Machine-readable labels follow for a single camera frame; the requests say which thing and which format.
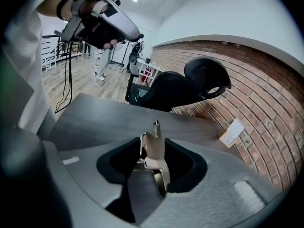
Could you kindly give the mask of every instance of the chair backrest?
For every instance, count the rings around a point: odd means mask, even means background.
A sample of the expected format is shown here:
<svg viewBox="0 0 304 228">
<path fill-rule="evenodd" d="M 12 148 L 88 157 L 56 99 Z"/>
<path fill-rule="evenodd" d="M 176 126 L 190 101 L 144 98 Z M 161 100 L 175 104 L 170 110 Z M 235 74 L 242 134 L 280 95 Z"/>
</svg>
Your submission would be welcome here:
<svg viewBox="0 0 304 228">
<path fill-rule="evenodd" d="M 197 57 L 185 65 L 185 77 L 199 87 L 200 95 L 211 99 L 231 88 L 231 81 L 225 67 L 212 57 Z"/>
<path fill-rule="evenodd" d="M 176 72 L 158 75 L 150 90 L 137 101 L 138 106 L 169 112 L 173 107 L 199 102 L 199 89 Z"/>
</svg>

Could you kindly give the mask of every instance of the black foam insert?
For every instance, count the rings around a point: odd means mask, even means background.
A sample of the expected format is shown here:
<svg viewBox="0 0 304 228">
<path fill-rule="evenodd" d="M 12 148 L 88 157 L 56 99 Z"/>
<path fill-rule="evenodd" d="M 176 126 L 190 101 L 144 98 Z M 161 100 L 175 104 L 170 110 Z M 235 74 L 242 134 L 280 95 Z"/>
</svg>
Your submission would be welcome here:
<svg viewBox="0 0 304 228">
<path fill-rule="evenodd" d="M 140 155 L 140 139 L 125 143 L 98 158 L 96 167 L 100 174 L 110 183 L 122 184 L 121 196 L 109 204 L 105 209 L 117 217 L 135 222 L 132 212 L 127 180 L 131 175 Z"/>
<path fill-rule="evenodd" d="M 165 161 L 170 172 L 167 192 L 189 192 L 207 173 L 207 163 L 199 154 L 170 139 L 165 139 Z"/>
</svg>

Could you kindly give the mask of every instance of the black cable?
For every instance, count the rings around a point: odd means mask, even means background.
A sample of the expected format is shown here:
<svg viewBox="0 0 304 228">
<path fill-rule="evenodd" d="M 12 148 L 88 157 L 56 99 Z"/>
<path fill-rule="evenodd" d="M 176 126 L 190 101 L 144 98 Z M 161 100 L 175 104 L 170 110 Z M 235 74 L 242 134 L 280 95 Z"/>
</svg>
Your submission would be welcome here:
<svg viewBox="0 0 304 228">
<path fill-rule="evenodd" d="M 72 86 L 72 59 L 71 59 L 71 56 L 72 56 L 72 47 L 73 47 L 73 43 L 71 42 L 71 48 L 70 48 L 70 53 L 69 53 L 69 67 L 68 67 L 70 88 L 69 88 L 69 91 L 68 91 L 68 93 L 67 93 L 67 95 L 66 95 L 66 98 L 65 98 L 65 100 L 64 100 L 63 102 L 66 101 L 68 94 L 71 92 L 70 101 L 69 101 L 69 103 L 68 103 L 66 106 L 62 107 L 60 110 L 57 110 L 55 113 L 58 113 L 58 112 L 62 111 L 63 109 L 65 109 L 65 108 L 72 102 L 72 97 L 73 97 L 73 86 Z"/>
<path fill-rule="evenodd" d="M 57 104 L 56 104 L 55 113 L 58 112 L 58 109 L 63 101 L 63 98 L 65 97 L 65 90 L 66 90 L 66 85 L 67 85 L 67 80 L 66 80 L 67 79 L 67 68 L 66 67 L 67 67 L 67 61 L 65 64 L 65 86 L 63 87 L 62 99 L 59 102 L 57 102 Z"/>
</svg>

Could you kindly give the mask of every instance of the black office chair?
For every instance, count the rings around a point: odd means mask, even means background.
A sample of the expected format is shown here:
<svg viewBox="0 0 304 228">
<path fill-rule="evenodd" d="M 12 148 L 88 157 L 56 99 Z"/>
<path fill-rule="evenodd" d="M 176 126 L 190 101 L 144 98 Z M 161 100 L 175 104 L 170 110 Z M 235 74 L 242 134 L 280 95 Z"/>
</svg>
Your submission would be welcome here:
<svg viewBox="0 0 304 228">
<path fill-rule="evenodd" d="M 231 81 L 223 64 L 212 57 L 197 57 L 186 63 L 185 77 L 198 88 L 202 99 L 212 99 L 231 89 Z"/>
<path fill-rule="evenodd" d="M 173 107 L 189 105 L 221 95 L 231 82 L 224 66 L 208 57 L 198 57 L 185 66 L 185 77 L 176 72 L 159 74 L 151 87 L 133 83 L 139 77 L 136 65 L 130 65 L 125 100 L 154 110 L 169 112 Z"/>
</svg>

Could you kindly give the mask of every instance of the gray table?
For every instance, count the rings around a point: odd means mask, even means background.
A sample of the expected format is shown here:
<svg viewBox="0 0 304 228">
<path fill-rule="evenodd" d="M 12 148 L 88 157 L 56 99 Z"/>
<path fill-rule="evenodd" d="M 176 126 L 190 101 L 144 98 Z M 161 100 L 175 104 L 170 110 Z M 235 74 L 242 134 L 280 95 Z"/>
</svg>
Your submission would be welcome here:
<svg viewBox="0 0 304 228">
<path fill-rule="evenodd" d="M 230 153 L 234 147 L 218 140 L 220 126 L 213 120 L 176 115 L 79 94 L 63 112 L 49 140 L 59 151 L 76 150 L 139 137 L 159 121 L 164 138 L 182 140 Z"/>
</svg>

